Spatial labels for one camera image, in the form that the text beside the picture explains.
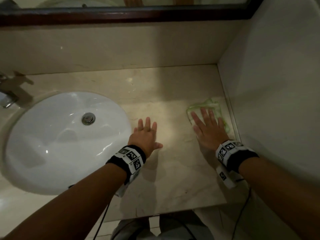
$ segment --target sink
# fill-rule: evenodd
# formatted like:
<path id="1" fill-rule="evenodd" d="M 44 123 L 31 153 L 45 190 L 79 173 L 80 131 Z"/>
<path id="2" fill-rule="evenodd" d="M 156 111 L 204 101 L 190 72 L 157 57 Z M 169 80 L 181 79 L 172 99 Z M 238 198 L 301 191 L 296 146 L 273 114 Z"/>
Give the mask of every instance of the sink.
<path id="1" fill-rule="evenodd" d="M 103 166 L 130 135 L 125 111 L 109 98 L 57 94 L 34 105 L 13 126 L 3 171 L 22 190 L 57 195 Z"/>

